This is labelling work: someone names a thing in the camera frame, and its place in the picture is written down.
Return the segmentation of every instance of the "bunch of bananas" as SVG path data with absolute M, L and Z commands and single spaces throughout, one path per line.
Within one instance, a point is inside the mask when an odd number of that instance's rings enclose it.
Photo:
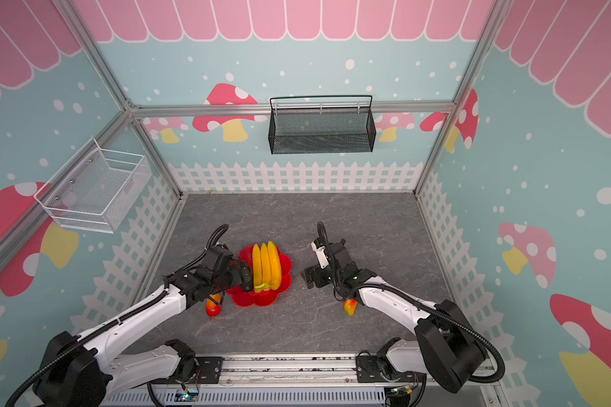
M 277 290 L 281 286 L 283 271 L 276 245 L 253 246 L 253 289 L 255 292 Z

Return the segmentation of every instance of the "red plate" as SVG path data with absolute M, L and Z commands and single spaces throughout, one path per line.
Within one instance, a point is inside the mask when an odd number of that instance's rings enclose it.
M 253 268 L 253 245 L 242 249 L 238 257 L 244 260 L 247 265 L 249 265 L 249 268 Z M 251 307 L 252 305 L 256 305 L 258 307 L 268 307 L 276 301 L 280 294 L 283 294 L 290 288 L 292 285 L 292 275 L 290 274 L 292 271 L 292 260 L 288 256 L 282 254 L 281 249 L 278 249 L 278 257 L 281 261 L 281 271 L 283 272 L 281 286 L 278 287 L 277 290 L 260 292 L 245 292 L 242 291 L 240 287 L 226 290 L 226 293 L 231 297 L 231 300 L 235 305 L 242 308 Z

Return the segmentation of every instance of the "black mounting plate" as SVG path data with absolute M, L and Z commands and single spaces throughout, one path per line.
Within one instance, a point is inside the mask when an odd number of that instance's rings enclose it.
M 355 358 L 356 373 L 359 383 L 384 383 L 387 380 L 381 376 L 381 371 L 378 368 L 378 356 L 359 355 Z M 416 373 L 405 372 L 396 380 L 397 382 L 413 383 Z
M 217 384 L 220 382 L 220 374 L 222 373 L 223 357 L 206 356 L 197 357 L 199 362 L 199 377 L 198 384 Z

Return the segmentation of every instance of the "white mesh basket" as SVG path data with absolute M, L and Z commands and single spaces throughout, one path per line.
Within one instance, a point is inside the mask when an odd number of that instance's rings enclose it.
M 95 144 L 60 182 L 50 187 L 57 172 L 34 198 L 61 227 L 115 233 L 152 171 L 145 156 Z

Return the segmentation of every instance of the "wire basket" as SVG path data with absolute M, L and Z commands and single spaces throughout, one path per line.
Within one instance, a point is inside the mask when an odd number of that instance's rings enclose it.
M 310 100 L 299 107 L 295 99 Z M 272 154 L 370 152 L 376 139 L 369 95 L 271 98 Z
M 57 171 L 34 198 L 61 227 L 115 233 L 152 171 L 147 157 L 102 149 L 92 141 L 95 149 L 51 187 L 65 166 Z

